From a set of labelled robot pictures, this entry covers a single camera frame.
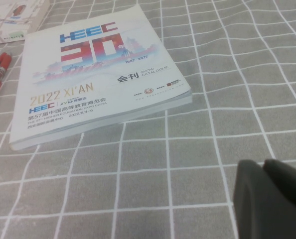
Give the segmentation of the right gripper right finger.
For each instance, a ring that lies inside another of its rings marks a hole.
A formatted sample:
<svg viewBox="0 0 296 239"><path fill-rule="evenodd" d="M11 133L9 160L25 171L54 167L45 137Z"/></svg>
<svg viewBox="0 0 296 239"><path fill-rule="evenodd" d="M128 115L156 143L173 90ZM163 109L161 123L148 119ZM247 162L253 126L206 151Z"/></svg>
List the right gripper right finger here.
<svg viewBox="0 0 296 239"><path fill-rule="evenodd" d="M296 169L275 159L266 159L263 170L278 190L296 206Z"/></svg>

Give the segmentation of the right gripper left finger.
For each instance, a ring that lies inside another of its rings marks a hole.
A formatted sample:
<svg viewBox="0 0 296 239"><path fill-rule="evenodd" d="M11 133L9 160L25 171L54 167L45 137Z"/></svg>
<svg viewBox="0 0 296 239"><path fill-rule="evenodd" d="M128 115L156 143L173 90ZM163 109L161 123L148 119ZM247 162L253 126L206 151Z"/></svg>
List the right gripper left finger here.
<svg viewBox="0 0 296 239"><path fill-rule="evenodd" d="M238 163L233 203L239 238L296 239L296 206L256 162Z"/></svg>

